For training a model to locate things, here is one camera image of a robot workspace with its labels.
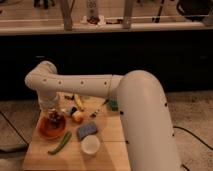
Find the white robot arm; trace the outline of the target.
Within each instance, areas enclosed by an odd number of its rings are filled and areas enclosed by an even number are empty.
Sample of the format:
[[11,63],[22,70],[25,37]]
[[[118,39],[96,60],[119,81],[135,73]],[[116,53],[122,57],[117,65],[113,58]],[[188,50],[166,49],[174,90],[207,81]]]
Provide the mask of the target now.
[[52,108],[61,92],[100,97],[118,103],[124,140],[108,142],[101,152],[103,171],[181,171],[168,102],[159,80],[144,70],[125,75],[60,75],[49,61],[25,77],[39,106]]

